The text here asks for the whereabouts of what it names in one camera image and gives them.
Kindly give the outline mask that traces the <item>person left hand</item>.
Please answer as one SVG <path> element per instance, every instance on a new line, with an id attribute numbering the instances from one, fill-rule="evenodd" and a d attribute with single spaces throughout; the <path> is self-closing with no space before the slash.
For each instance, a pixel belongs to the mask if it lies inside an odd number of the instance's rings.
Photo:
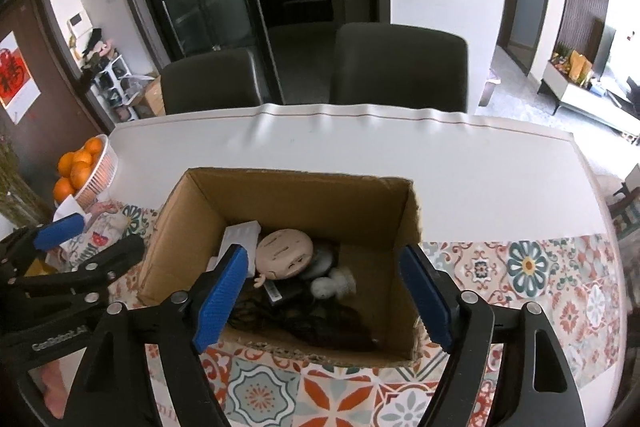
<path id="1" fill-rule="evenodd" d="M 56 419 L 62 419 L 68 400 L 68 390 L 64 383 L 60 361 L 55 360 L 41 367 L 41 379 L 44 386 L 43 402 Z"/>

